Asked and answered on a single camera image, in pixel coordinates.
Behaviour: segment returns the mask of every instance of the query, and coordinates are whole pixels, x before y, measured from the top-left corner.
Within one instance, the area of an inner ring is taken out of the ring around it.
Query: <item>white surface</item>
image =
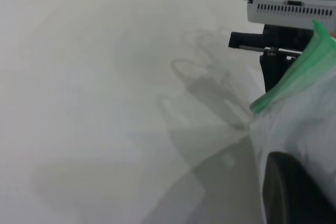
[[[260,223],[237,0],[0,0],[2,223]]]

